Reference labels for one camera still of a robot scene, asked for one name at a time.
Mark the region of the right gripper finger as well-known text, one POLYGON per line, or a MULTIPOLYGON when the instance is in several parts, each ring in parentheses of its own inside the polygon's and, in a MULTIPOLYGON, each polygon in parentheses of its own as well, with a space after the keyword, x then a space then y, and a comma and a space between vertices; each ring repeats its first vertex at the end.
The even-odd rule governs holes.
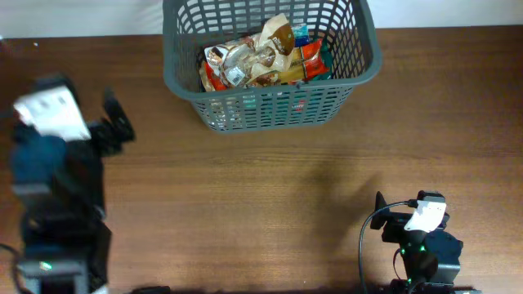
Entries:
POLYGON ((434 203, 444 203, 445 197, 436 191, 420 190, 418 192, 417 200, 426 201, 426 202, 434 202, 434 203))
POLYGON ((385 225, 387 220, 383 214, 387 213, 386 205, 387 202, 383 194, 380 191, 378 191, 375 197, 374 216, 370 221, 371 229, 378 230, 385 225))

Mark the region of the beige pastry bag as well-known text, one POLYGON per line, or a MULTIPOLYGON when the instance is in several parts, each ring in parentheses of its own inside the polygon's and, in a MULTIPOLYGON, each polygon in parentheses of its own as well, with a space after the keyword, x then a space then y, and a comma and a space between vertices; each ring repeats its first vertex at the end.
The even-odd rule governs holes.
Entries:
POLYGON ((243 87, 256 78, 288 70, 295 37, 285 14, 270 18, 260 33, 203 49, 206 62, 227 87, 243 87))

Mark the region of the green Nescafe coffee bag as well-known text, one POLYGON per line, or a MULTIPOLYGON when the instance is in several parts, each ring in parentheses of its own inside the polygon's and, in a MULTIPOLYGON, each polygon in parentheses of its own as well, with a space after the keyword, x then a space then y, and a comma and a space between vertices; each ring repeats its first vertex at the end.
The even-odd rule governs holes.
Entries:
POLYGON ((259 98, 250 95, 230 105, 229 119, 234 124, 244 123, 252 128, 258 119, 263 127, 271 124, 312 123, 320 107, 322 94, 314 90, 307 95, 299 89, 305 82, 326 80, 332 74, 332 56, 324 41, 319 38, 304 47, 294 47, 288 70, 266 73, 249 87, 295 86, 295 91, 265 93, 259 98))

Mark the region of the San Remo spaghetti pack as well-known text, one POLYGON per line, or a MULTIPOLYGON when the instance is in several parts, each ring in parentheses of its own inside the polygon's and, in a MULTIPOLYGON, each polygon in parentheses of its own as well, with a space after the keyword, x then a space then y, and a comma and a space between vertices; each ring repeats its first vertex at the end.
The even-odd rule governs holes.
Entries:
POLYGON ((326 79, 331 72, 332 61, 321 38, 294 47, 288 55, 268 44, 255 48, 252 40, 209 47, 204 53, 199 76, 206 91, 296 84, 326 79))

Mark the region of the grey plastic shopping basket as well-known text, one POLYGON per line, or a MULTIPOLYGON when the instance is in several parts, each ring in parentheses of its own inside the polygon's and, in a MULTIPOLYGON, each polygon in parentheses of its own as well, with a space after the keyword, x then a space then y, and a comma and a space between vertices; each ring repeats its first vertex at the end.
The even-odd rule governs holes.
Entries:
POLYGON ((214 131, 234 133, 312 126, 335 117, 354 87, 380 70, 373 17, 366 0, 239 0, 163 2, 163 79, 214 131), (199 68, 205 47, 261 31, 283 13, 306 25, 332 55, 331 76, 295 85, 205 91, 199 68))

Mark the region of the Kleenex tissue multipack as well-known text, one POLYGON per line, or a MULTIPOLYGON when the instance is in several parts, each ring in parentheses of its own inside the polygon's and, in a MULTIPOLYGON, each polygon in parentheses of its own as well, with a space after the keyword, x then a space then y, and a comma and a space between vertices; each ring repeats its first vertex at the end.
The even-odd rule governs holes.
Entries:
POLYGON ((295 47, 304 47, 310 43, 310 35, 307 24, 296 24, 292 27, 295 47))

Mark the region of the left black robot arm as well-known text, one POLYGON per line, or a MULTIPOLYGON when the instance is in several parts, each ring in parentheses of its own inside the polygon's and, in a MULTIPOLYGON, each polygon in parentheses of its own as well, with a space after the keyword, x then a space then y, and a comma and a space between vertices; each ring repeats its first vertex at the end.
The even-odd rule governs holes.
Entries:
POLYGON ((25 208, 24 247, 10 268, 19 293, 109 291, 103 159, 122 153, 136 134, 110 88, 103 108, 105 117, 86 122, 62 74, 35 80, 13 105, 11 189, 25 208))

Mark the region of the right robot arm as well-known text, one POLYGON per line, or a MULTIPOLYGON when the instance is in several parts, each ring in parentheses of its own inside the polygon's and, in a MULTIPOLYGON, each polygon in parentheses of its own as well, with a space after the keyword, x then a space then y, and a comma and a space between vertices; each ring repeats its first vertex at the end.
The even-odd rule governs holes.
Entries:
POLYGON ((398 249, 405 278, 391 281, 390 293, 451 293, 461 264, 463 242, 445 231, 449 214, 446 199, 421 190, 415 199, 388 204, 376 193, 370 228, 382 231, 384 243, 398 249))

